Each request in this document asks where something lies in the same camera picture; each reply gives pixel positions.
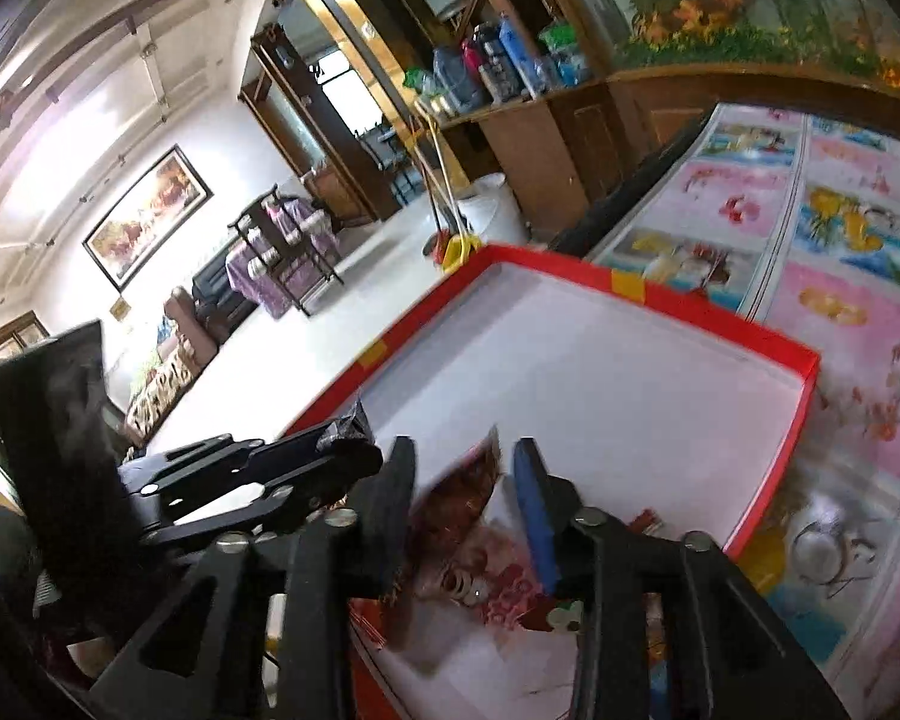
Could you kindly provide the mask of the brown wooden side counter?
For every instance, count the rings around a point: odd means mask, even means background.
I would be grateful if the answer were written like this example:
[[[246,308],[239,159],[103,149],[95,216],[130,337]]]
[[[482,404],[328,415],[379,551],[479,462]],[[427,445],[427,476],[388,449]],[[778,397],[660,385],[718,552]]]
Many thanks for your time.
[[[523,218],[544,239],[582,220],[634,165],[603,80],[486,107],[448,122],[442,135],[466,177],[504,174]]]

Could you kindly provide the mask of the colourful printed tablecloth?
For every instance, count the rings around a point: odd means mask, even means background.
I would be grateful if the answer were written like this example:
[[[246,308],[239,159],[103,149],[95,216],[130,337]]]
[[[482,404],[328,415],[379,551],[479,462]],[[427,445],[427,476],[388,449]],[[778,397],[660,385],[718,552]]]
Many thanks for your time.
[[[590,254],[814,349],[743,571],[848,711],[900,701],[900,138],[720,104]]]

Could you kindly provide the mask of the dark wooden chair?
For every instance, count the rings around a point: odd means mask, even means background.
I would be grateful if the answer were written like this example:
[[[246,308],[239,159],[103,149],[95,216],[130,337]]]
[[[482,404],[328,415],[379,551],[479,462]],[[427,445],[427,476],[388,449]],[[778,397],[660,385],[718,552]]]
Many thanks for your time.
[[[226,257],[230,286],[272,319],[297,310],[327,284],[343,282],[340,243],[328,211],[277,185],[258,195],[229,224],[235,244]]]

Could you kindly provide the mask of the red cardboard box tray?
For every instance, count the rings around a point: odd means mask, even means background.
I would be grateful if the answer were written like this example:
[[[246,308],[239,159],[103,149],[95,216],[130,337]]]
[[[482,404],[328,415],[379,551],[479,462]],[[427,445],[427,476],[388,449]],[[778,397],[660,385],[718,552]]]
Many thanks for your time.
[[[507,475],[491,507],[528,553],[512,454],[535,439],[548,472],[587,507],[678,544],[681,590],[647,596],[662,603],[671,717],[841,717],[820,670],[736,567],[818,369],[813,349],[691,294],[488,245],[367,346],[299,426],[360,401],[382,444],[414,442],[423,491],[497,427]],[[498,656],[486,632],[448,622],[416,610],[379,653],[408,709],[572,717],[578,633],[532,632]]]

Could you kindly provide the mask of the white plastic bucket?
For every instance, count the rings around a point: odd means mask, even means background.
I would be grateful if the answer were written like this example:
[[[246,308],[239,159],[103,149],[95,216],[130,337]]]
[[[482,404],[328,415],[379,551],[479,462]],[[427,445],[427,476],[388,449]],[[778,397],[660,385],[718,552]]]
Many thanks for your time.
[[[479,177],[457,200],[464,221],[482,242],[522,245],[530,242],[530,229],[502,172]]]

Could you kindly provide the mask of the black thermos flask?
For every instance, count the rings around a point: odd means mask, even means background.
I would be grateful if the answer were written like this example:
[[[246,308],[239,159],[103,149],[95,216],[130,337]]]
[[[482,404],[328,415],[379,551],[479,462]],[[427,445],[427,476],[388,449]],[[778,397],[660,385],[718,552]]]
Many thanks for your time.
[[[481,23],[473,29],[471,44],[481,59],[481,76],[491,91],[494,103],[504,104],[520,98],[523,85],[514,64],[499,39],[499,30],[493,23]]]

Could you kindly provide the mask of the blue water bottle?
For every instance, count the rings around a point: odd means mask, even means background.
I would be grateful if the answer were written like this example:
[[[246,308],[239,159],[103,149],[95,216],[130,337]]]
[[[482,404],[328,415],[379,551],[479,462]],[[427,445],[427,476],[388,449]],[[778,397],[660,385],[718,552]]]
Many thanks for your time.
[[[543,96],[546,93],[546,85],[539,78],[535,60],[528,54],[520,34],[512,25],[512,21],[505,15],[502,15],[499,20],[499,41],[504,46],[510,62],[514,64],[514,69],[517,75],[520,76],[520,80],[525,85],[525,88],[528,89],[530,96],[533,99]]]

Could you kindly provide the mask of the yellow dustpan and broom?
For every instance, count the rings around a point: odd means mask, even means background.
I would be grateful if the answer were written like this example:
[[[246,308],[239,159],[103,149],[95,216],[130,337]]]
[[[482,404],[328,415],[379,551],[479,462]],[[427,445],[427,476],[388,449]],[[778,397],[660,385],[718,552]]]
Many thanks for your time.
[[[432,171],[427,164],[422,163],[425,193],[436,223],[436,242],[430,254],[444,275],[452,275],[453,271],[460,270],[481,249],[482,240],[476,236],[461,213],[450,179],[447,158],[443,156],[436,119],[427,117],[419,135],[432,146],[432,153],[437,160],[437,171]]]

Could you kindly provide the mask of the dark red snack packet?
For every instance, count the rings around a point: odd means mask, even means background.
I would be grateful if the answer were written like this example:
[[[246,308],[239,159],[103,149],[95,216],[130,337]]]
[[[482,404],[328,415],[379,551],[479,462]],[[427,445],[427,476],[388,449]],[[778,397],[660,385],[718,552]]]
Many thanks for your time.
[[[443,574],[481,522],[499,476],[499,431],[491,427],[414,502],[404,543],[404,578],[418,598],[443,592]]]

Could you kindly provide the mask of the framed landscape painting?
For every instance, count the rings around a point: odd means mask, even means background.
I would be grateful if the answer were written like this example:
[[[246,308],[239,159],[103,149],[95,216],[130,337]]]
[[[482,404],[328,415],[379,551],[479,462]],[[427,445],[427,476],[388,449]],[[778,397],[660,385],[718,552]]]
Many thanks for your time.
[[[165,241],[214,193],[173,145],[113,204],[82,247],[121,293]]]

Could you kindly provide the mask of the red flower snack packet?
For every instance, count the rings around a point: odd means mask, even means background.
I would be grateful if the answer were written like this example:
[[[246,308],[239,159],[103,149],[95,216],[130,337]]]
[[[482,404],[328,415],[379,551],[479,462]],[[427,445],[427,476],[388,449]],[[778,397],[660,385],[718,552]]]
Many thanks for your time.
[[[582,603],[551,598],[525,544],[510,530],[487,523],[478,523],[450,557],[425,566],[413,595],[470,610],[491,628],[543,634],[582,629]]]

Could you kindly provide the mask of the floral sofa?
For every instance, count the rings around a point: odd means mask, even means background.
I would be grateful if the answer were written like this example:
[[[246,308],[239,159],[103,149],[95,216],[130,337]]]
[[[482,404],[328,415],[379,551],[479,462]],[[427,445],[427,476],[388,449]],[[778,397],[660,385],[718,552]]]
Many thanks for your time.
[[[169,327],[167,338],[157,343],[155,356],[142,369],[123,419],[123,434],[138,449],[149,444],[219,351],[186,289],[172,289],[164,304],[164,319]]]

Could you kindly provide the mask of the grey plastic jug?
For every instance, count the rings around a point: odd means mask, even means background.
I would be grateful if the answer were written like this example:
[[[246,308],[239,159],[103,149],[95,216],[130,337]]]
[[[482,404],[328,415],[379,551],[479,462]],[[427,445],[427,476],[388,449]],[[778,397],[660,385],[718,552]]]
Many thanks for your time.
[[[473,80],[458,49],[437,46],[434,49],[434,71],[460,114],[470,114],[486,104],[482,86]]]

